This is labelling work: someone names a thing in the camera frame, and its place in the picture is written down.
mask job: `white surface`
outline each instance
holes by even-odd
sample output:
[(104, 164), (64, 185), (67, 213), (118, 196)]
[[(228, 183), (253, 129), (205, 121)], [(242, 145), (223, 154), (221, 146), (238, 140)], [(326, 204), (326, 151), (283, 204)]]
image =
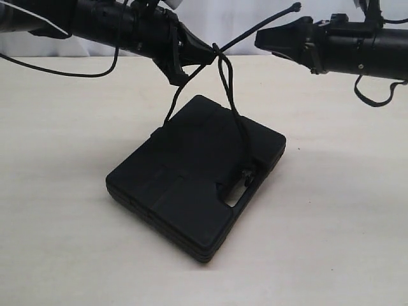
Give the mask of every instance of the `white surface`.
[[(123, 58), (100, 80), (0, 62), (0, 305), (408, 305), (407, 88), (373, 109), (355, 98), (353, 76), (232, 61), (238, 109), (286, 135), (288, 149), (207, 266), (105, 188), (170, 105), (175, 89), (149, 60)], [(362, 90), (381, 99), (388, 84)], [(179, 107), (195, 94), (227, 105), (215, 67)]]
[[(296, 0), (185, 0), (175, 12), (197, 37), (209, 44), (215, 42), (221, 46), (294, 2)], [(301, 2), (303, 8), (300, 13), (290, 14), (269, 26), (286, 24), (302, 16), (312, 16), (317, 21), (326, 20), (333, 13), (347, 13), (352, 21), (363, 20), (363, 13), (356, 9), (353, 0)], [(408, 17), (408, 1), (381, 0), (381, 8), (386, 18)], [(254, 41), (255, 35), (233, 47), (230, 53), (265, 54), (255, 48)], [(61, 41), (28, 33), (5, 33), (0, 34), (0, 52), (10, 56), (88, 56), (113, 55), (113, 48), (76, 37)]]

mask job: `white table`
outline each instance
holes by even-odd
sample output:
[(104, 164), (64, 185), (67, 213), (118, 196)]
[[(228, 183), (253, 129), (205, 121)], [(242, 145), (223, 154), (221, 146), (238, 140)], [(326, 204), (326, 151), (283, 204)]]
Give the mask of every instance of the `white table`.
[[(111, 59), (26, 59), (99, 72)], [(148, 59), (84, 80), (0, 62), (0, 305), (408, 305), (407, 88), (381, 109), (355, 76), (233, 57), (238, 109), (288, 148), (201, 266), (108, 195), (105, 177), (163, 121)], [(370, 97), (387, 80), (365, 80)], [(180, 98), (227, 106), (216, 67)]]

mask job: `black plastic case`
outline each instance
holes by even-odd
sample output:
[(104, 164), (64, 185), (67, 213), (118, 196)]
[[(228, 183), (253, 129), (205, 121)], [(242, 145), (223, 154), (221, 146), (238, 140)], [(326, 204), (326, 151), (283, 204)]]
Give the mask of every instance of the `black plastic case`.
[(234, 207), (242, 139), (231, 110), (196, 96), (106, 178), (108, 192), (202, 263), (209, 262), (284, 153), (283, 135), (243, 117), (256, 175)]

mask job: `cord end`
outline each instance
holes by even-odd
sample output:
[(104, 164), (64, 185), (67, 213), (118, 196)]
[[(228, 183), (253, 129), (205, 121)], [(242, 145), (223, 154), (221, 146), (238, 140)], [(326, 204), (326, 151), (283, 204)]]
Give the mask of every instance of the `cord end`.
[(292, 5), (291, 9), (295, 12), (295, 13), (299, 13), (300, 10), (302, 9), (302, 4), (300, 2), (296, 2), (294, 5)]

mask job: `white backdrop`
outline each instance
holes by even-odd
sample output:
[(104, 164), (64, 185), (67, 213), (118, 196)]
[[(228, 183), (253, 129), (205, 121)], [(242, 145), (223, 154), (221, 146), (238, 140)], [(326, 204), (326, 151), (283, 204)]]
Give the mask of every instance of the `white backdrop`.
[[(181, 21), (190, 30), (206, 41), (220, 45), (238, 36), (250, 26), (287, 8), (288, 0), (184, 0), (176, 10)], [(363, 20), (353, 0), (303, 0), (300, 13), (291, 14), (270, 26), (285, 24), (301, 16), (312, 16), (315, 20), (328, 19), (332, 13), (347, 13), (353, 20)], [(382, 0), (386, 18), (408, 17), (408, 1)], [(39, 38), (28, 33), (0, 34), (0, 52), (10, 56), (95, 56), (112, 55), (110, 47), (72, 37), (58, 41)], [(231, 49), (230, 54), (263, 54), (254, 47), (254, 37)]]

